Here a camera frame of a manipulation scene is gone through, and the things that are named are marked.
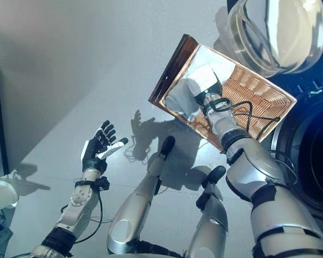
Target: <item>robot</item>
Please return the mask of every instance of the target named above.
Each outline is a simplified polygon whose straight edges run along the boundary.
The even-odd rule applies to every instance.
[[[253,205],[251,225],[256,243],[253,256],[323,257],[321,230],[306,207],[288,189],[286,177],[274,158],[238,126],[231,112],[234,106],[222,97],[220,82],[194,97],[227,156],[230,165],[226,173],[227,184],[240,198]],[[71,200],[54,229],[31,252],[30,258],[64,258],[77,243],[93,208],[98,202],[102,206],[100,190],[109,188],[109,182],[103,176],[106,158],[128,142],[124,138],[114,143],[114,134],[113,125],[106,121],[95,136],[86,141],[82,152],[82,179],[75,184]],[[140,241],[153,197],[160,187],[163,164],[174,142],[173,137],[166,138],[159,156],[116,213],[108,232],[108,257],[223,257],[228,222],[222,196],[216,187],[226,172],[222,166],[214,169],[202,183],[204,191],[196,202],[202,217],[185,254]]]

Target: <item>transparent container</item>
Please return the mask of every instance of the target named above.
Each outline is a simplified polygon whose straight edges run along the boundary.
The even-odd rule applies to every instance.
[[[300,73],[323,53],[321,0],[240,0],[228,36],[241,64],[264,77]]]

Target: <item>white floor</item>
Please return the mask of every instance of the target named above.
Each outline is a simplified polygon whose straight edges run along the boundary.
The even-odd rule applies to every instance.
[[[182,34],[213,46],[219,36],[216,14],[225,4],[0,1],[4,123],[10,165],[20,185],[7,257],[29,252],[51,230],[74,189],[73,179],[81,175],[83,143],[106,119],[118,137],[130,139],[130,148],[107,160],[111,186],[102,193],[104,218],[114,216],[143,178],[158,144],[173,135],[176,146],[161,190],[169,188],[154,198],[141,238],[180,253],[187,248],[201,216],[195,206],[201,171],[225,164],[226,157],[147,99]],[[133,132],[131,119],[138,110],[141,130]],[[132,135],[139,132],[145,136],[133,146]],[[143,161],[132,158],[146,151]],[[235,196],[224,178],[218,186],[229,219],[225,257],[251,257],[250,204]],[[96,226],[91,222],[83,236]],[[107,230],[104,224],[72,254],[102,257]]]

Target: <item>white object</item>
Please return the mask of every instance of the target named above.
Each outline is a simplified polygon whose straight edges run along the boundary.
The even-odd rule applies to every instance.
[[[13,208],[17,205],[18,195],[8,182],[0,180],[0,210],[3,208]]]
[[[216,77],[224,84],[231,77],[235,67],[230,60],[208,47],[200,46],[184,76],[165,97],[164,104],[171,111],[193,121],[201,112],[194,96],[215,84]]]

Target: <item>robotic hand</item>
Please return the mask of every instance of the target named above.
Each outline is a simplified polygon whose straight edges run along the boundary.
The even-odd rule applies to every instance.
[[[231,165],[226,181],[234,193],[252,202],[254,257],[323,257],[323,234],[306,207],[288,189],[274,158],[240,127],[229,99],[216,83],[191,89]]]
[[[94,137],[85,142],[81,180],[76,182],[71,200],[54,229],[29,257],[64,258],[74,244],[83,242],[84,239],[76,240],[87,227],[98,201],[102,208],[100,191],[109,189],[107,178],[102,176],[107,169],[106,158],[128,142],[127,138],[115,142],[115,133],[114,126],[105,121]]]

